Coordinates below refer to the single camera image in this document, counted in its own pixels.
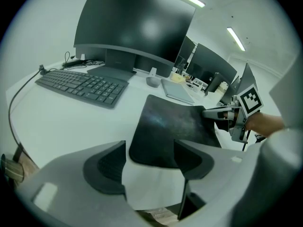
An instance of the computer mouse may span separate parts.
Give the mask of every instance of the computer mouse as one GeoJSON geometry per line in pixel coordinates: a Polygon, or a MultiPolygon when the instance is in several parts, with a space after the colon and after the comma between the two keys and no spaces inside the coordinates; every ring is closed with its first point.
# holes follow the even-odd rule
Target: computer mouse
{"type": "Polygon", "coordinates": [[[148,86],[158,87],[160,85],[160,83],[161,83],[161,81],[158,78],[155,78],[155,77],[147,77],[146,78],[146,84],[148,86]]]}

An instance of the mouse pad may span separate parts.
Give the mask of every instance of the mouse pad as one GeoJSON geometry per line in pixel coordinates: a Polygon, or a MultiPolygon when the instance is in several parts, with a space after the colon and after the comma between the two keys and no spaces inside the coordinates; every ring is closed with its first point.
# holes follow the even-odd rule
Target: mouse pad
{"type": "Polygon", "coordinates": [[[179,105],[148,95],[129,149],[130,158],[144,165],[178,168],[174,140],[221,147],[214,120],[202,118],[203,110],[203,106],[179,105]]]}

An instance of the desk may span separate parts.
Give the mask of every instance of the desk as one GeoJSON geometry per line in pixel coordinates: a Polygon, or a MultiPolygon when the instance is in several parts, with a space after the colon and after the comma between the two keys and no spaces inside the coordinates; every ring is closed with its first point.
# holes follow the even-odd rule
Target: desk
{"type": "MultiPolygon", "coordinates": [[[[45,67],[59,68],[61,63],[45,67]]],[[[93,66],[74,71],[86,72],[93,66]]],[[[9,105],[17,90],[33,75],[21,79],[6,92],[9,105]]],[[[178,169],[162,169],[139,165],[128,155],[141,111],[149,94],[187,105],[165,96],[163,87],[146,85],[148,73],[138,71],[129,82],[114,109],[90,105],[43,88],[35,81],[36,76],[19,93],[12,105],[12,125],[17,138],[42,168],[56,157],[84,150],[96,145],[126,140],[126,164],[122,184],[126,188],[127,201],[134,210],[148,210],[181,202],[184,177],[178,169]]],[[[194,96],[195,105],[212,108],[215,105],[200,92],[194,96]]],[[[222,148],[242,149],[241,143],[233,142],[227,132],[217,128],[216,134],[222,148]]]]}

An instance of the monitor stand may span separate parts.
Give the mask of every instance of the monitor stand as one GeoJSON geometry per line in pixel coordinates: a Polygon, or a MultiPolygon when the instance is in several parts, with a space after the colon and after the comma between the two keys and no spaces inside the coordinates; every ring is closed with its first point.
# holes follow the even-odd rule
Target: monitor stand
{"type": "Polygon", "coordinates": [[[129,81],[137,72],[134,71],[136,54],[107,49],[105,66],[88,70],[88,74],[129,81]]]}

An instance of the black keyboard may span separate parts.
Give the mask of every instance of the black keyboard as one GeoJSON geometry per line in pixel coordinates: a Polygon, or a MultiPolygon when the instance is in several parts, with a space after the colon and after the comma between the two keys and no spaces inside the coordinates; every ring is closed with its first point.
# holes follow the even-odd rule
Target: black keyboard
{"type": "Polygon", "coordinates": [[[87,73],[53,70],[36,81],[47,89],[89,104],[114,108],[128,83],[87,73]]]}

